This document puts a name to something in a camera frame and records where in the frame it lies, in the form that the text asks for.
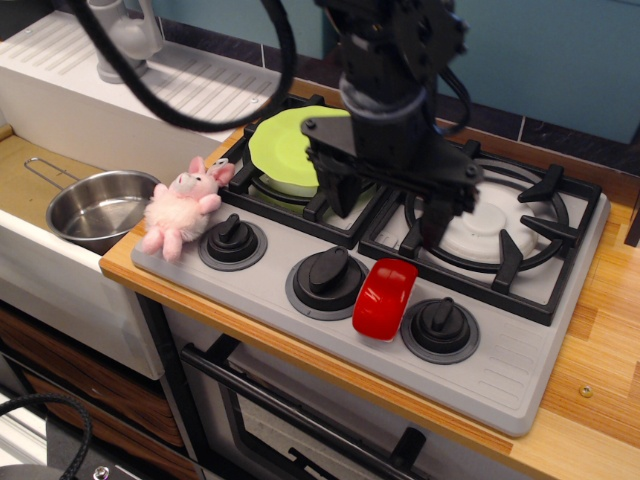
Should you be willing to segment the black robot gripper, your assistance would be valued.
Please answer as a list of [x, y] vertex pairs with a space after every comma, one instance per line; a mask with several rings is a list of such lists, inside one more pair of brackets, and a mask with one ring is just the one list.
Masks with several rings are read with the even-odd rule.
[[320, 190], [341, 218], [353, 210], [364, 181], [422, 196], [423, 246], [432, 249], [455, 216], [473, 211], [480, 167], [421, 120], [384, 125], [356, 116], [312, 118], [301, 130]]

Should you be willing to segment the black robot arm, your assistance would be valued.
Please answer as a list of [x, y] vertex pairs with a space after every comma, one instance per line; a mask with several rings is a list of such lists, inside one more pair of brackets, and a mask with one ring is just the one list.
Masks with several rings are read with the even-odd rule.
[[435, 120], [437, 82], [464, 104], [466, 88], [449, 68], [465, 51], [466, 23], [451, 1], [323, 1], [339, 33], [346, 117], [312, 118], [301, 128], [320, 190], [341, 217], [371, 181], [423, 199], [423, 245], [439, 245], [451, 220], [474, 209], [482, 171], [447, 141], [469, 117], [444, 130]]

